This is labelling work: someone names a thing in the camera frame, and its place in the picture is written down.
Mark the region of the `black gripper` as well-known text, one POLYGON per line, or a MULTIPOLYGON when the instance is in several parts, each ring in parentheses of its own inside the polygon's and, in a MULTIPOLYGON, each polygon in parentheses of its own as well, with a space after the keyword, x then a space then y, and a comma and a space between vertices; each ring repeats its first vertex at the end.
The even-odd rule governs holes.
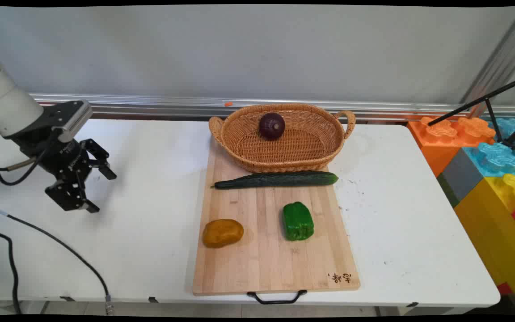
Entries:
POLYGON ((53 185, 45 188, 45 193, 60 208, 65 211, 86 210, 90 213, 100 211, 97 205, 88 200, 84 181, 92 169, 98 169, 109 181, 116 179, 117 175, 108 163, 109 153, 96 141, 55 141, 50 148, 46 138, 37 143, 25 138, 15 138, 13 142, 27 157, 37 158, 46 151, 38 165, 57 179, 53 185))

